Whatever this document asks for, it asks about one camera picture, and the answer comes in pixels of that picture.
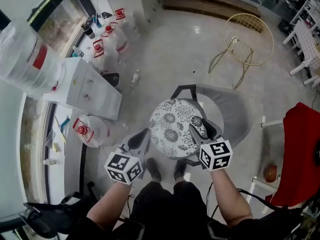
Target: red cloth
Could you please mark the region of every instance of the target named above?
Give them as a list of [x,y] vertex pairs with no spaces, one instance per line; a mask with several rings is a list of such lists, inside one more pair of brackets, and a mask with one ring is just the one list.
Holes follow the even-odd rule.
[[315,162],[320,113],[299,102],[286,113],[283,126],[282,174],[271,204],[291,207],[311,198],[320,186],[320,166]]

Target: gray chair backrest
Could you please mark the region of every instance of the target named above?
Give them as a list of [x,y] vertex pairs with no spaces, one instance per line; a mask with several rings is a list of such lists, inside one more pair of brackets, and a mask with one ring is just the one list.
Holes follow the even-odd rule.
[[196,93],[210,98],[220,109],[223,118],[223,137],[231,147],[238,145],[249,133],[253,116],[247,99],[233,89],[197,84]]

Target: gray chair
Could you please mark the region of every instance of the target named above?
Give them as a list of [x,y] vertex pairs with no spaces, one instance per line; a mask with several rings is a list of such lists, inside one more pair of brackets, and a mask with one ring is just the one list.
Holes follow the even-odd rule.
[[179,85],[171,99],[177,98],[182,90],[188,89],[192,99],[185,100],[195,105],[204,119],[207,119],[207,116],[198,103],[197,94],[207,96],[217,105],[223,118],[223,131],[214,122],[211,122],[212,126],[216,128],[217,132],[223,132],[223,138],[230,142],[232,148],[248,135],[253,123],[253,116],[247,99],[241,92],[206,84]]

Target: person's left arm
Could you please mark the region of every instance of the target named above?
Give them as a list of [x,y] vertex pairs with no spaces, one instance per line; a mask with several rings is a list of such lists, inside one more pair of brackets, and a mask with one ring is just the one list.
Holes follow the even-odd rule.
[[105,231],[112,231],[130,194],[131,185],[116,182],[91,208],[87,218]]

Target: black shoe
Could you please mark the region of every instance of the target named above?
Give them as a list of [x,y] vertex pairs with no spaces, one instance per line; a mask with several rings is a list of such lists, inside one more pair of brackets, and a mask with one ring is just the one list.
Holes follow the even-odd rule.
[[176,180],[177,178],[183,177],[185,175],[186,168],[187,164],[184,161],[176,161],[175,171],[173,175],[174,179]]
[[156,160],[153,157],[148,158],[146,160],[146,162],[145,162],[145,165],[146,165],[146,169],[151,174],[151,177],[161,181],[161,174],[160,174],[160,172],[158,170],[158,166],[157,166]]

